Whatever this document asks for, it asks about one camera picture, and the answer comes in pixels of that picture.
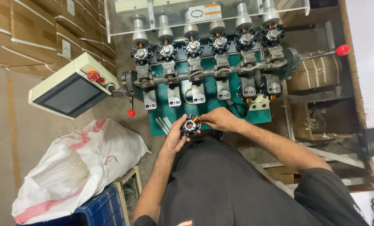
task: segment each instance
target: blue plastic crate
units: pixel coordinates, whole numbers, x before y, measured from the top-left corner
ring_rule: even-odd
[[[90,198],[73,214],[62,218],[29,224],[30,226],[125,226],[119,191],[114,184]]]

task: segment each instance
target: clear acrylic cover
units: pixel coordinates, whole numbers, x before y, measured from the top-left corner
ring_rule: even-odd
[[[248,16],[252,19],[251,28],[259,30],[263,16],[268,14],[263,6],[265,1],[270,0],[104,0],[107,37],[110,42],[111,36],[134,33],[132,19],[137,17],[143,18],[143,30],[148,35],[149,43],[158,43],[156,31],[161,28],[159,16],[166,15],[168,26],[164,27],[172,29],[175,41],[184,39],[184,25],[189,24],[184,16],[186,11],[194,17],[190,17],[190,24],[198,24],[200,37],[209,37],[210,22],[220,20],[220,17],[226,25],[225,32],[232,34],[236,32],[235,22],[239,18],[239,3],[246,4]],[[274,0],[274,5],[274,12],[279,13],[280,18],[287,11],[305,10],[308,15],[310,10],[309,0]],[[211,6],[212,12],[208,12],[207,9]]]

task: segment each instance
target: warning label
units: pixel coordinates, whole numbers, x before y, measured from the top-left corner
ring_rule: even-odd
[[[189,8],[190,22],[209,21],[222,18],[219,4],[193,6]]]

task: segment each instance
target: man's left hand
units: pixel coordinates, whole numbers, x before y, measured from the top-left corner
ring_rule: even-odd
[[[162,149],[167,149],[169,151],[174,151],[174,154],[179,152],[184,146],[185,142],[190,141],[189,137],[185,135],[181,136],[180,128],[186,121],[187,115],[184,114],[181,118],[175,121],[170,128],[169,134],[167,135],[166,141],[164,142]]]

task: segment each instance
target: label on box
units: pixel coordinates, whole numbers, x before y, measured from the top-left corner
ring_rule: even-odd
[[[191,23],[222,18],[222,11],[217,3],[190,7],[189,14]]]
[[[71,45],[63,39],[63,56],[71,59]]]
[[[72,0],[67,0],[67,11],[75,16],[74,2]]]

